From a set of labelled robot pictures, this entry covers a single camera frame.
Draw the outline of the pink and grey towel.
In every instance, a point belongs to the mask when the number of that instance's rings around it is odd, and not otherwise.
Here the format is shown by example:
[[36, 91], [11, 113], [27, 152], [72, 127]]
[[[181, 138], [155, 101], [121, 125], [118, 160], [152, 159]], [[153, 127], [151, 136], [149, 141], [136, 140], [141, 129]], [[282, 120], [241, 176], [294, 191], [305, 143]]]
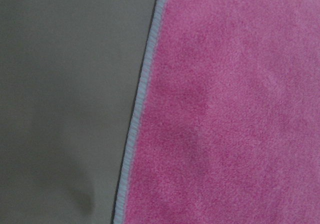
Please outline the pink and grey towel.
[[115, 224], [320, 221], [320, 0], [156, 0]]

